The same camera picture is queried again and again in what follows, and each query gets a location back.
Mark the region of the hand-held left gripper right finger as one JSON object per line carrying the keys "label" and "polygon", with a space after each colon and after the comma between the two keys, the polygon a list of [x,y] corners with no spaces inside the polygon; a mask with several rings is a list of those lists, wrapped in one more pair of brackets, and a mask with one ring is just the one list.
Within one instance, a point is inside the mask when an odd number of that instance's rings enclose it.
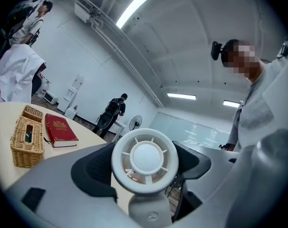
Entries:
{"label": "hand-held left gripper right finger", "polygon": [[172,187],[180,196],[172,221],[176,222],[206,202],[222,184],[237,159],[237,154],[173,141],[179,167]]}

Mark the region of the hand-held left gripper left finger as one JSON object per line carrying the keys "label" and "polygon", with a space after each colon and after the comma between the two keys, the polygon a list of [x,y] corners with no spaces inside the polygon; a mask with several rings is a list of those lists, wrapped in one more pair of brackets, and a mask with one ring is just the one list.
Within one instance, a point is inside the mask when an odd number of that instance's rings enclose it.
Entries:
{"label": "hand-held left gripper left finger", "polygon": [[6,197],[31,228],[127,228],[111,186],[114,144],[50,157],[30,169]]}

